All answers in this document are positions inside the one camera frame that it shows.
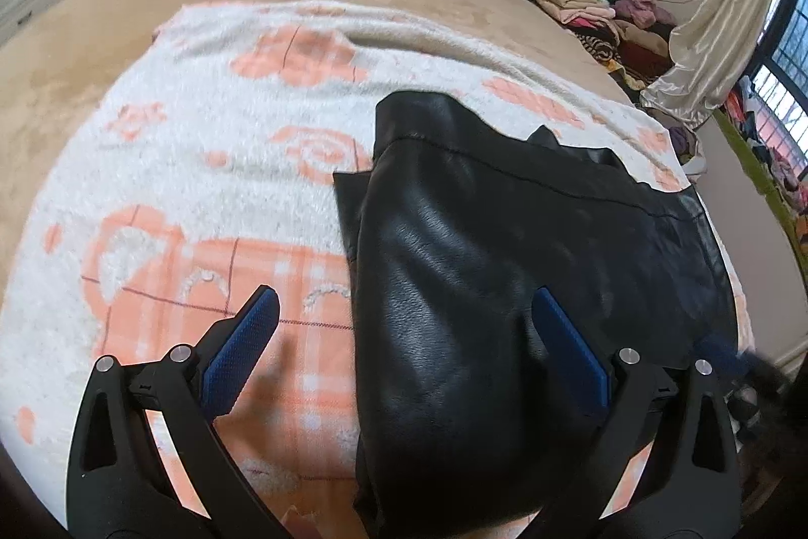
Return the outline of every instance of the curtain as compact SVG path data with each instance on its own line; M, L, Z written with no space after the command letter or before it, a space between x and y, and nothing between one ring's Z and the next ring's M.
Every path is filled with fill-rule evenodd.
M725 100L754 52L772 0L704 0L671 33L674 67L642 91L646 104L690 128Z

